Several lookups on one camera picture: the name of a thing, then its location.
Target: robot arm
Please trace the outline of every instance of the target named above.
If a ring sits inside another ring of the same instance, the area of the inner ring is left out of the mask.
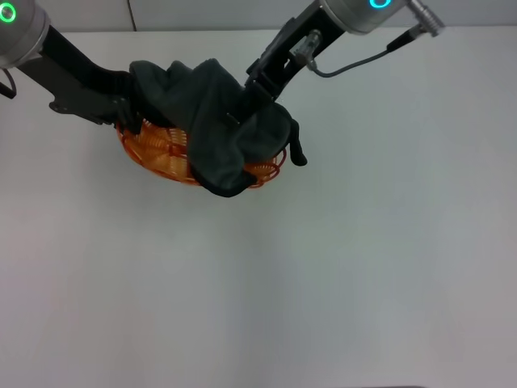
[[[413,11],[418,26],[399,43],[409,43],[424,32],[437,36],[443,29],[419,0],[315,0],[282,28],[248,69],[241,102],[228,117],[237,124],[244,122],[275,101],[304,67],[314,70],[314,58],[344,32],[368,34],[404,6]],[[0,0],[0,36],[0,68],[17,67],[52,92],[52,110],[96,124],[121,123],[133,133],[140,132],[143,118],[171,126],[140,98],[130,73],[105,70],[91,62],[51,26],[35,0]],[[7,95],[1,86],[0,93]]]

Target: orange basket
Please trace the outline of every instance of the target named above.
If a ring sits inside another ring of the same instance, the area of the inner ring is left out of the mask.
[[[122,131],[117,124],[117,133],[129,157],[145,169],[163,178],[200,186],[192,177],[187,159],[187,134],[179,128],[161,128],[144,120],[138,135]],[[265,163],[246,164],[245,170],[257,177],[251,188],[260,188],[280,174],[287,151]]]

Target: white table surface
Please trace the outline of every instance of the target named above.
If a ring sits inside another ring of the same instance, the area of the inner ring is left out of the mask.
[[[343,37],[333,70],[401,30]],[[274,32],[70,34],[99,65],[216,57]],[[225,200],[115,131],[0,99],[0,385],[515,386],[517,27],[451,28],[283,104],[306,168]]]

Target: dark gray fabric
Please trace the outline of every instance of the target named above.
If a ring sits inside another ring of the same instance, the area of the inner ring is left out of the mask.
[[[217,188],[249,186],[244,164],[275,157],[292,135],[291,117],[275,104],[230,128],[225,115],[243,88],[216,60],[193,70],[176,61],[167,71],[137,61],[130,70],[146,101],[188,133],[190,164]]]

